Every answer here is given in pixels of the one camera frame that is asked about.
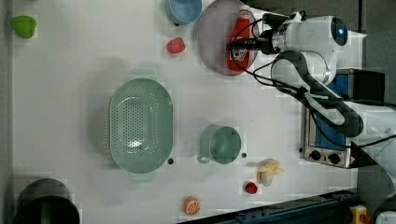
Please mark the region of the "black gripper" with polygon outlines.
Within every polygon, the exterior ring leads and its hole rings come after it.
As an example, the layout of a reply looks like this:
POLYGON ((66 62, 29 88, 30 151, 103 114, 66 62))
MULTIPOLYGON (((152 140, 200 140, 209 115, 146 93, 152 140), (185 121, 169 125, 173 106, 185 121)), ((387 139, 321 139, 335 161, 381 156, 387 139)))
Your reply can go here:
POLYGON ((268 25, 269 29, 263 30, 259 36, 259 39, 238 37, 233 40, 233 43, 226 44, 226 50, 247 49, 256 51, 260 50, 263 54, 266 55, 278 54, 287 49, 287 45, 285 42, 286 28, 283 25, 286 20, 286 16, 264 13, 262 15, 262 23, 264 25, 268 25))

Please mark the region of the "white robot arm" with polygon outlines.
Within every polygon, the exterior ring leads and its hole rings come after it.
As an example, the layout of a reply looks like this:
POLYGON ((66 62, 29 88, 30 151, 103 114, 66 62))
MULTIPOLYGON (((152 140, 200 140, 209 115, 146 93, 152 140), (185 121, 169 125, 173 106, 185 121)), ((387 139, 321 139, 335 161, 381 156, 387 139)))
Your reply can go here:
POLYGON ((301 102, 315 119, 322 119, 362 148, 390 176, 396 173, 395 105, 345 100, 328 88, 336 73, 339 53, 348 40, 347 26, 334 16, 307 18, 294 12, 287 18, 266 13, 270 26, 261 35, 237 35, 226 45, 274 54, 271 75, 264 83, 301 102))

